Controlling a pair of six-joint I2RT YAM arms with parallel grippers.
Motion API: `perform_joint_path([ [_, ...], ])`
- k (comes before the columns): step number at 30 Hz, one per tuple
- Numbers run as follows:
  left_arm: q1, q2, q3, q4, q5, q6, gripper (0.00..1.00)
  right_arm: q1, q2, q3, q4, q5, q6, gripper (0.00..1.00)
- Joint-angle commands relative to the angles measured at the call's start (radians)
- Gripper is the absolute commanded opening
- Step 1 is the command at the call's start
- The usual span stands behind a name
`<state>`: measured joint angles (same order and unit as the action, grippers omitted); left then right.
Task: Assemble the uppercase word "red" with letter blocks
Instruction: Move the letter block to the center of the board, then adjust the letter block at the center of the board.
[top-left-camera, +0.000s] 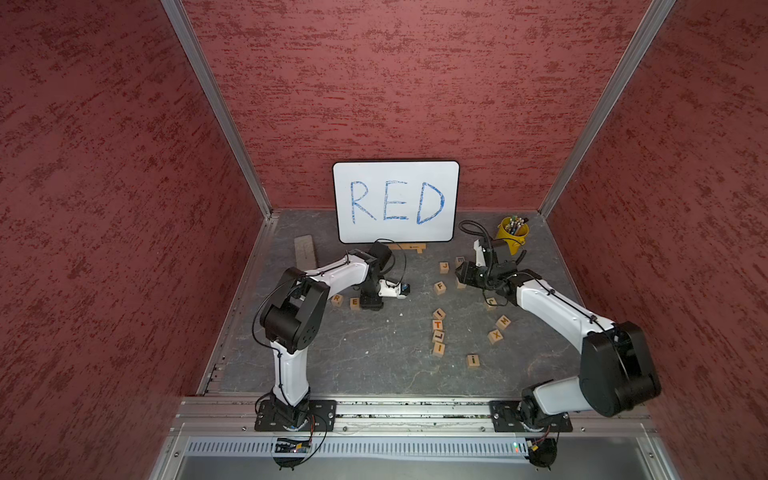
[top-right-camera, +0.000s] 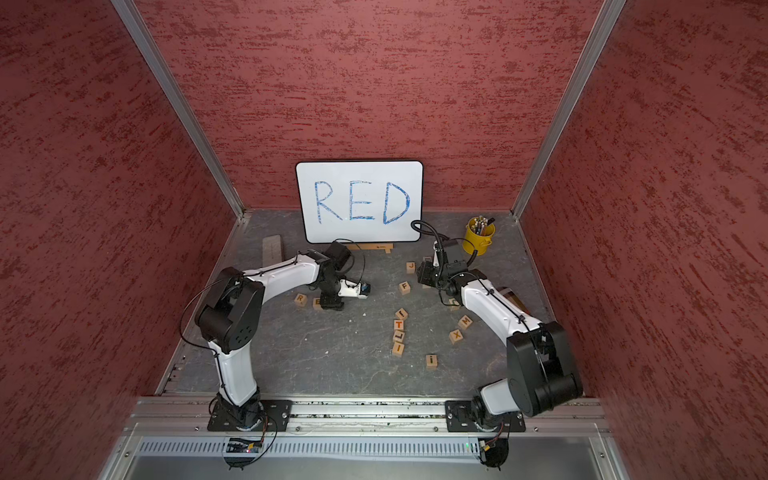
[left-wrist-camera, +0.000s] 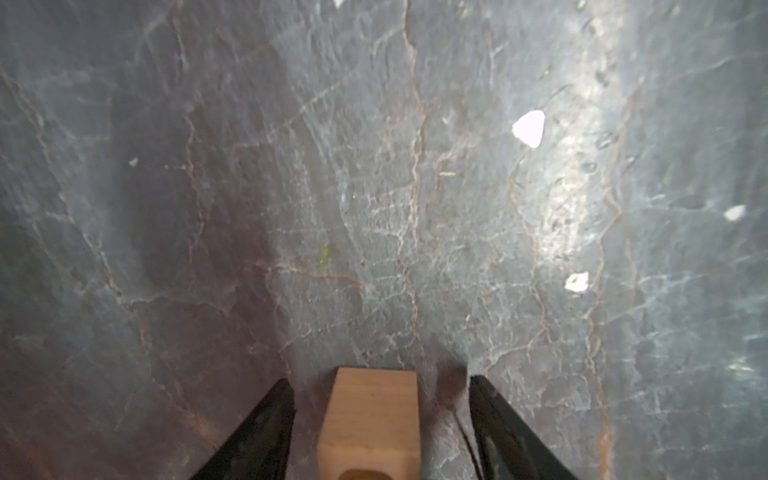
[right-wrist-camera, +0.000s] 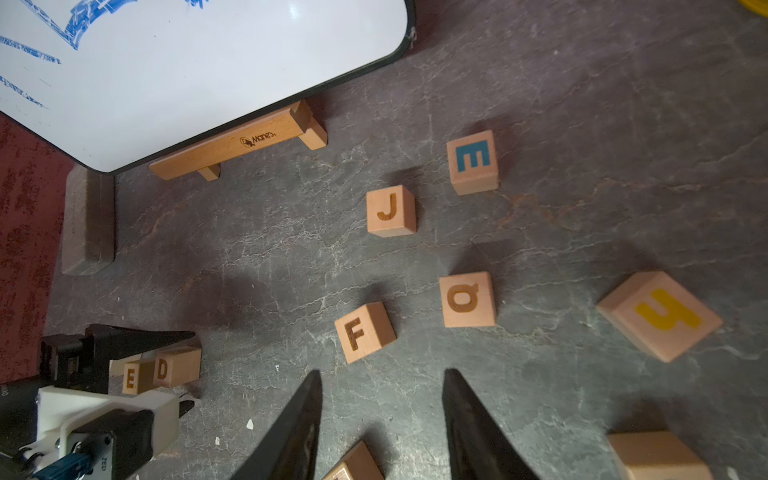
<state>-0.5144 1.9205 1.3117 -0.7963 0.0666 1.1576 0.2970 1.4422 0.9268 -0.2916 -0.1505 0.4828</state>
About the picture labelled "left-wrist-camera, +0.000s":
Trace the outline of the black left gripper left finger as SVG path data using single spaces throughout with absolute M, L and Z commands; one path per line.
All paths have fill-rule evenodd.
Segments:
M 191 479 L 283 480 L 295 415 L 294 390 L 280 379 Z

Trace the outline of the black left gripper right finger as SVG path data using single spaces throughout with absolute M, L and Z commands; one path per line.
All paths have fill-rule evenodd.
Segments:
M 468 400 L 480 479 L 576 479 L 485 376 L 470 377 Z

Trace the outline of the wooden block letter D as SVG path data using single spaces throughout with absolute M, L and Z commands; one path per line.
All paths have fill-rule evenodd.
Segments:
M 317 442 L 318 477 L 421 477 L 414 371 L 337 369 Z

